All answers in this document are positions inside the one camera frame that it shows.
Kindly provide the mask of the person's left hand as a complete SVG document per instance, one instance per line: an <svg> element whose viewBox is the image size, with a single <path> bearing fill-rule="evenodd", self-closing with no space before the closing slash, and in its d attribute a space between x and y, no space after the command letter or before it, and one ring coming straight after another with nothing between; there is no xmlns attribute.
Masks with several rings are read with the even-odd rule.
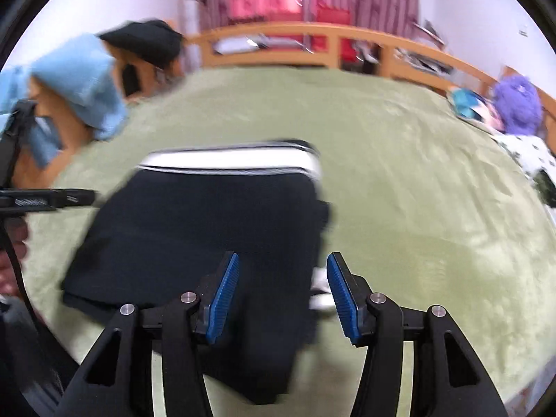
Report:
<svg viewBox="0 0 556 417"><path fill-rule="evenodd" d="M1 294L22 297L14 262L21 263L27 255L29 229L25 218L5 219L1 222Z"/></svg>

